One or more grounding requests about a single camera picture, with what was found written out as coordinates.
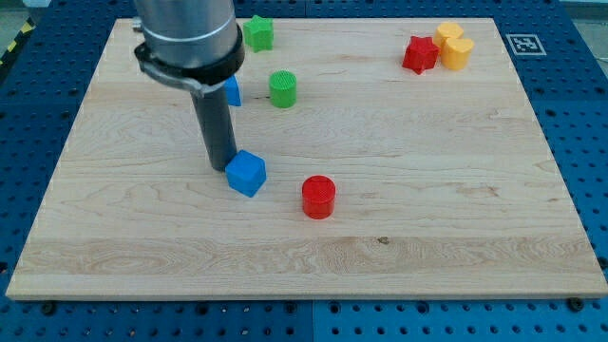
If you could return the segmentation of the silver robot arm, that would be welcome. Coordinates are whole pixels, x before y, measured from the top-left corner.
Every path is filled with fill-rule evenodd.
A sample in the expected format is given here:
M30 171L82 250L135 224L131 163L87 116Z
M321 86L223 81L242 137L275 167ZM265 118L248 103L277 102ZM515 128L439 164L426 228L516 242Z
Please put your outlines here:
M199 96L240 69L243 33L232 0L135 0L144 41L134 50L153 80Z

